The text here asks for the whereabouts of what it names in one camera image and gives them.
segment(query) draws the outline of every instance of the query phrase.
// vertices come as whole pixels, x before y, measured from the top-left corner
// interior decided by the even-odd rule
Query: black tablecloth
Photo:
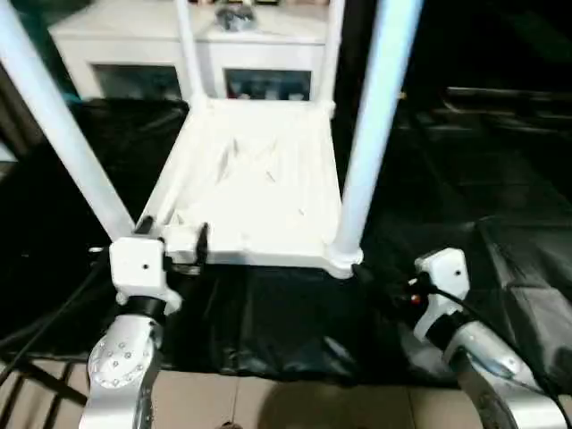
[[[185,105],[92,102],[74,113],[136,217]],[[333,123],[341,178],[347,119]],[[572,195],[566,174],[547,168],[551,160],[562,166],[568,145],[514,131],[394,130],[363,249],[383,282],[407,278],[427,251],[464,249],[468,300],[570,393]],[[48,145],[0,182],[0,198],[1,339],[56,309],[88,272],[88,248],[107,238]],[[167,367],[279,380],[454,383],[438,353],[380,312],[355,280],[311,269],[209,266],[201,282],[174,275],[170,282],[185,303],[167,326]],[[32,355],[85,360],[115,311],[103,276]]]

